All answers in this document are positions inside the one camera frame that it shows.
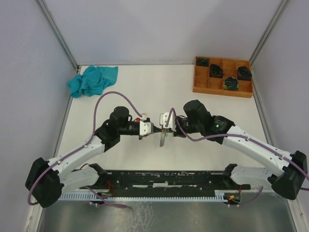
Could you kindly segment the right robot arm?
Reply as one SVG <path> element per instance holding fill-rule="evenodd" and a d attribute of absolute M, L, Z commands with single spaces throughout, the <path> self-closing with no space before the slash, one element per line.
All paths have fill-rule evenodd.
<path fill-rule="evenodd" d="M 296 151 L 290 153 L 269 145 L 242 130 L 223 116 L 213 116 L 199 100 L 187 102 L 183 107 L 186 117 L 178 116 L 172 108 L 163 114 L 163 128 L 173 136 L 190 137 L 200 133 L 198 141 L 209 140 L 235 149 L 262 165 L 261 168 L 230 164 L 222 176 L 222 185 L 233 189 L 237 185 L 271 188 L 278 195 L 295 200 L 308 176 L 307 156 Z"/>

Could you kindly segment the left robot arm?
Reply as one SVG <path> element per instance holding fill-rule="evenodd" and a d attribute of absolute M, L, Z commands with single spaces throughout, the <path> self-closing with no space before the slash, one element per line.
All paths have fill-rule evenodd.
<path fill-rule="evenodd" d="M 86 143 L 49 160 L 36 159 L 25 186 L 31 197 L 43 208 L 54 204 L 68 191 L 88 186 L 103 188 L 107 183 L 107 177 L 102 168 L 97 164 L 91 164 L 84 170 L 78 170 L 77 167 L 107 152 L 120 142 L 122 135 L 133 135 L 142 139 L 159 131 L 149 118 L 133 121 L 129 110 L 124 106 L 118 106 Z"/>

